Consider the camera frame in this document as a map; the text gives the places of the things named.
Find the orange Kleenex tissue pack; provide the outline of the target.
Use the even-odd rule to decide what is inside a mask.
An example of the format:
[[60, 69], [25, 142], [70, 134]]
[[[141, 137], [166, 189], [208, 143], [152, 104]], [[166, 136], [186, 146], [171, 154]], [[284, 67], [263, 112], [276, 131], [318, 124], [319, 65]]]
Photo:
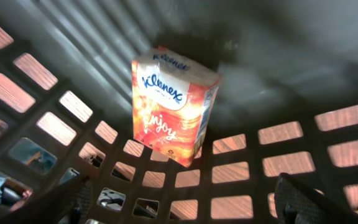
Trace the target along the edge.
[[132, 61], [134, 139], [189, 167], [206, 136], [221, 74], [159, 47]]

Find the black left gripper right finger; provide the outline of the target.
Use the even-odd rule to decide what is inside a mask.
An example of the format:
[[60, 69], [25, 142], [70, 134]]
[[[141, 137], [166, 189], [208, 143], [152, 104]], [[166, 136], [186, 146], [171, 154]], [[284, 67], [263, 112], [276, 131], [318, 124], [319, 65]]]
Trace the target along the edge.
[[274, 201], [279, 223], [358, 224], [356, 212], [340, 207], [284, 172], [278, 176]]

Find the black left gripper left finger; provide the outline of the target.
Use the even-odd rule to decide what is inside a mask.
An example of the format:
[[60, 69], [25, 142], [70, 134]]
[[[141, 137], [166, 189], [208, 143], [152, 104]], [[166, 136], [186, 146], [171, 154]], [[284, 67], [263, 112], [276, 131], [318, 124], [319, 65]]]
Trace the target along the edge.
[[80, 223], [88, 220], [93, 183], [78, 175], [0, 218], [0, 224]]

